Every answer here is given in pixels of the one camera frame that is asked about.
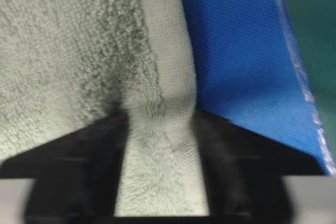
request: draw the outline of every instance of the terry cloth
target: terry cloth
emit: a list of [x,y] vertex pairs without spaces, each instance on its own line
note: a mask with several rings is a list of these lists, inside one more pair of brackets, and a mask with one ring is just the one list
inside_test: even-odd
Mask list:
[[0,0],[0,158],[130,118],[117,216],[205,215],[180,0]]

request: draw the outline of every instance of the green background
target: green background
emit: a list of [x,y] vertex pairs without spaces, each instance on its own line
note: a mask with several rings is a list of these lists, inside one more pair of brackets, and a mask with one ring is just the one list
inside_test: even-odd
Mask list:
[[336,0],[285,1],[335,160]]

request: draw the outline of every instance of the blue mesh fabric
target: blue mesh fabric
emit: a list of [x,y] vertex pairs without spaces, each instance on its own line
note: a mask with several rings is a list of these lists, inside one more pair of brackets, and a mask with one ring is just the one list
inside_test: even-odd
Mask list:
[[305,98],[305,73],[293,64],[289,45],[294,57],[298,50],[286,12],[282,17],[279,11],[282,4],[183,0],[194,50],[197,105],[315,156],[332,173],[315,104]]

